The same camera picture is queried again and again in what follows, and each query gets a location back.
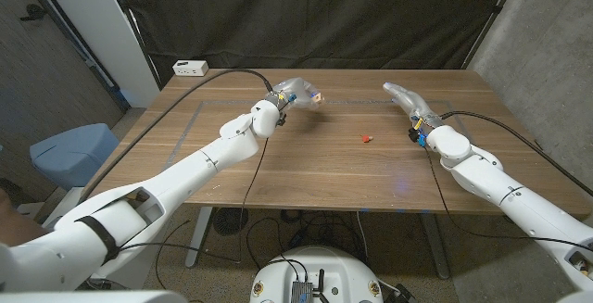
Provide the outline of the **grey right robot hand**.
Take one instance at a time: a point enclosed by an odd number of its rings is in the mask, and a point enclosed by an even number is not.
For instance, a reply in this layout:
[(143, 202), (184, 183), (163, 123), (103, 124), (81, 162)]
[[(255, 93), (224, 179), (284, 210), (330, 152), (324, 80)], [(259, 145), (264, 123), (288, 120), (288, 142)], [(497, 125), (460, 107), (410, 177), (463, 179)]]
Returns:
[(386, 82), (383, 89), (392, 96), (392, 101), (409, 116), (414, 129), (435, 129), (443, 125), (441, 118), (417, 93), (391, 82)]

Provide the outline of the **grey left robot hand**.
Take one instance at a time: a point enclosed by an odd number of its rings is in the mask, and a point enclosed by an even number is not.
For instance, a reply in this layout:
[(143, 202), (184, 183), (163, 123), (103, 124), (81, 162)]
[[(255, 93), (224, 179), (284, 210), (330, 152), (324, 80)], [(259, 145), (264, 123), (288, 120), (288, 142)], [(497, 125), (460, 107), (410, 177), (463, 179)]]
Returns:
[(291, 78), (272, 87), (266, 96), (280, 111), (290, 108), (317, 109), (324, 103), (322, 93), (303, 78)]

